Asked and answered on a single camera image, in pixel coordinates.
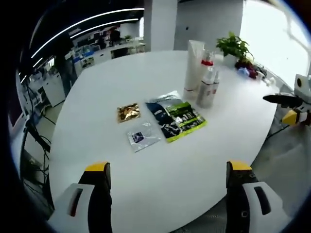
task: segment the ceiling light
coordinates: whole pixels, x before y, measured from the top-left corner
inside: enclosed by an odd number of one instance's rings
[[[22,82],[25,80],[26,76],[27,76],[27,75],[25,75],[25,77],[23,78],[23,80],[22,80],[20,83],[22,83]]]
[[[109,12],[105,12],[99,15],[95,15],[86,19],[81,20],[80,22],[77,22],[75,24],[72,24],[71,26],[65,28],[64,30],[62,30],[61,32],[59,32],[58,34],[56,34],[55,36],[53,36],[51,39],[49,39],[47,42],[45,42],[32,56],[31,58],[33,58],[41,49],[43,49],[48,43],[50,43],[52,40],[54,40],[56,37],[58,37],[60,34],[62,34],[63,32],[67,31],[70,28],[73,28],[74,26],[77,26],[80,23],[83,23],[85,21],[88,21],[90,19],[99,17],[99,16],[105,16],[108,14],[113,14],[113,13],[118,13],[118,12],[123,12],[123,11],[143,11],[145,8],[131,8],[131,9],[122,9],[122,10],[116,10],[116,11],[109,11]]]
[[[103,27],[103,26],[106,26],[106,25],[109,25],[109,24],[122,23],[122,22],[135,21],[135,20],[138,20],[138,18],[124,19],[124,20],[118,20],[118,21],[114,21],[114,22],[110,22],[110,23],[104,23],[104,24],[98,25],[96,27],[86,29],[85,31],[82,31],[82,32],[80,32],[80,33],[78,33],[76,35],[73,35],[73,36],[70,37],[70,39],[73,39],[74,37],[76,37],[76,36],[78,36],[78,35],[80,35],[82,33],[85,33],[87,31],[93,30],[95,28]]]
[[[43,59],[43,57],[41,57],[34,65],[33,65],[33,68],[38,65],[38,63]]]

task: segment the floor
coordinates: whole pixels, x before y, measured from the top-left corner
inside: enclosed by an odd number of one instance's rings
[[[56,122],[63,104],[49,109],[46,116]],[[275,120],[271,132],[284,126]],[[54,125],[42,118],[37,125],[39,133],[52,139]],[[36,142],[26,140],[25,148],[34,147]],[[42,149],[32,148],[36,156],[42,156]],[[256,160],[252,164],[256,176],[266,182],[282,198],[286,214],[294,217],[311,190],[311,129],[307,127],[289,127],[272,136],[264,143]],[[225,232],[225,200],[221,200],[212,209],[198,219],[180,228],[174,233]]]

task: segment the gold packet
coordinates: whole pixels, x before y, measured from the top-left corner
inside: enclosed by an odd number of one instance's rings
[[[119,123],[139,117],[140,117],[140,110],[138,107],[138,103],[132,103],[130,105],[118,108]]]

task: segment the ceiling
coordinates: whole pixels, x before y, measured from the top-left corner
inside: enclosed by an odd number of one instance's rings
[[[39,21],[37,26],[33,23],[32,28],[35,32],[32,39],[29,38],[29,51],[24,54],[25,59],[30,59],[44,43],[50,40],[53,36],[64,30],[65,28],[77,23],[86,18],[120,9],[138,8],[143,6],[143,0],[63,0],[50,1],[50,4],[45,4],[42,7],[41,15],[36,16]],[[108,14],[105,16],[96,17],[94,19],[83,22],[73,28],[70,28],[66,33],[80,28],[81,31],[86,29],[123,19],[141,18],[143,11],[126,11]],[[47,44],[38,54],[31,59],[34,64],[41,57],[49,56],[52,48],[57,44],[57,39]]]

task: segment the white bottle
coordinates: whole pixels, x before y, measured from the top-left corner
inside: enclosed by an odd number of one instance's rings
[[[219,81],[220,81],[219,71],[217,70],[216,74],[215,74],[214,83],[212,85],[213,87],[212,87],[212,94],[211,94],[211,97],[210,97],[210,104],[213,104],[213,101],[214,101],[214,98],[215,98],[215,95],[216,95],[216,92],[217,92],[217,89],[218,89],[218,86],[219,86]]]
[[[212,70],[207,70],[203,79],[201,80],[199,93],[196,99],[196,104],[201,108],[209,107],[212,96],[212,88],[214,84],[214,75]]]

